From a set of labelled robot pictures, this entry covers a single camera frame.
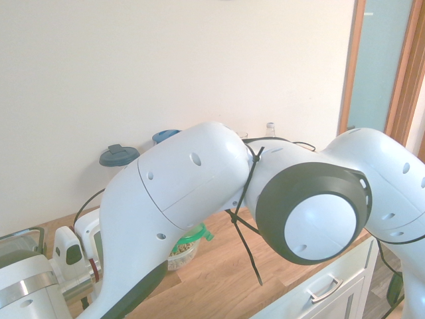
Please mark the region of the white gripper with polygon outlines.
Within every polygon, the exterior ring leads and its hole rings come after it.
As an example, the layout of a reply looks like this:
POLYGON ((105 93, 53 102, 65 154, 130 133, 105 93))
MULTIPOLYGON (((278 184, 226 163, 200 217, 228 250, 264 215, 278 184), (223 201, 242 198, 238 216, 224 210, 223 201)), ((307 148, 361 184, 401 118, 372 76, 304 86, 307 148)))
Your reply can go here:
POLYGON ((99 211, 91 211, 80 217, 74 226, 74 230, 82 243, 86 257, 94 259, 102 265, 99 211))

